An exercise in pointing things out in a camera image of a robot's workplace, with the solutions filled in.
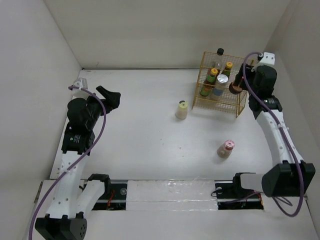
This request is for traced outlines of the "sauce bottle yellow cap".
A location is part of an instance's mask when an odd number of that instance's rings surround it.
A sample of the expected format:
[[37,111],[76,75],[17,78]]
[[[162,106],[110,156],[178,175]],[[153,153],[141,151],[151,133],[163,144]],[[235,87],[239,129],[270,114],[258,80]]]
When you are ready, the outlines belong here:
[[202,88],[199,94],[203,97],[207,97],[213,89],[215,85],[216,76],[218,74],[218,70],[216,68],[211,68],[206,76],[206,79],[203,82]]
[[226,64],[225,64],[225,67],[222,71],[222,74],[223,75],[226,75],[228,78],[230,77],[230,74],[231,74],[231,70],[232,70],[232,67],[233,67],[233,63],[231,61],[228,61]]

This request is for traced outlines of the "pink-lid spice jar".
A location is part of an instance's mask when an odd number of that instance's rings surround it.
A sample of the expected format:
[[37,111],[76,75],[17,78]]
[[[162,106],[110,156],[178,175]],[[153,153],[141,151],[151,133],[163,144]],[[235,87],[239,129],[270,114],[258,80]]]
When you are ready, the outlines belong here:
[[226,140],[218,149],[217,149],[217,155],[222,159],[227,159],[233,149],[235,147],[235,143],[232,140]]

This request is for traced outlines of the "dark sauce jar red lid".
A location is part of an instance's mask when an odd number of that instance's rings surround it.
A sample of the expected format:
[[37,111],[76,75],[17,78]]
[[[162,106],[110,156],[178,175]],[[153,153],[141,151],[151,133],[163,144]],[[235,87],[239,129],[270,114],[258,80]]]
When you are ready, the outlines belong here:
[[230,83],[228,89],[234,95],[240,94],[243,91],[243,89],[236,84],[236,80]]

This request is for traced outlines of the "blue label silver-lid shaker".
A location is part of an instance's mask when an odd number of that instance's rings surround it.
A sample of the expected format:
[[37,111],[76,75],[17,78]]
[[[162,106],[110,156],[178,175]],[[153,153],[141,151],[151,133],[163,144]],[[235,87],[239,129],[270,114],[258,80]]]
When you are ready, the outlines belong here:
[[219,74],[216,77],[215,85],[214,85],[214,88],[212,90],[213,96],[220,97],[223,94],[228,81],[229,81],[229,78],[226,75]]

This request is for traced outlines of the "beige yellow-cap spice jar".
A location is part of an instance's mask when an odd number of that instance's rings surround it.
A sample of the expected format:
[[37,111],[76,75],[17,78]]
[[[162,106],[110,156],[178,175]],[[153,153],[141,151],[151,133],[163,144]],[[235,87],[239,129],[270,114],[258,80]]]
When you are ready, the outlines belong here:
[[187,115],[188,115],[188,103],[185,100],[181,100],[178,103],[175,116],[180,120],[184,120],[187,118]]

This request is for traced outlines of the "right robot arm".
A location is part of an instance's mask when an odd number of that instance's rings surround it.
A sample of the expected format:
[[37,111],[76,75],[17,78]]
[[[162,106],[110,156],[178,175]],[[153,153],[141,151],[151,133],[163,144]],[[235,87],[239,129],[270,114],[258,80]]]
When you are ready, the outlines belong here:
[[267,141],[272,168],[265,174],[242,173],[231,191],[243,197],[249,189],[267,197],[299,197],[308,189],[316,169],[306,163],[291,140],[283,118],[283,108],[274,96],[277,71],[267,65],[242,64],[229,89],[249,92],[249,108]]

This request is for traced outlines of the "clear bottle black cap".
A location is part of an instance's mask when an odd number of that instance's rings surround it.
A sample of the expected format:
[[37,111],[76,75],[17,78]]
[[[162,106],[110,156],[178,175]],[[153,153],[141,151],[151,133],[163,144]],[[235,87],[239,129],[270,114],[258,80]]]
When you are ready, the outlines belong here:
[[220,73],[221,68],[222,68],[222,56],[224,54],[224,49],[223,48],[218,48],[216,51],[216,55],[213,58],[212,62],[210,63],[211,68],[217,69],[217,74]]

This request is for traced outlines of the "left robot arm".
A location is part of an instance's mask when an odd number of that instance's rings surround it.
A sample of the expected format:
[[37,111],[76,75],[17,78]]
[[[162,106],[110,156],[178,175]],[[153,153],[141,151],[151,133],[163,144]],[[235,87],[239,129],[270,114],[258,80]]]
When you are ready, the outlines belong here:
[[80,190],[80,182],[86,162],[102,133],[94,134],[94,127],[120,105],[121,94],[98,86],[102,95],[75,85],[70,90],[86,93],[86,98],[77,97],[67,105],[68,123],[62,141],[62,156],[59,175],[44,194],[32,216],[28,239],[36,230],[45,240],[82,240],[87,232],[87,217],[99,198],[112,194],[111,180],[107,174],[92,174]]

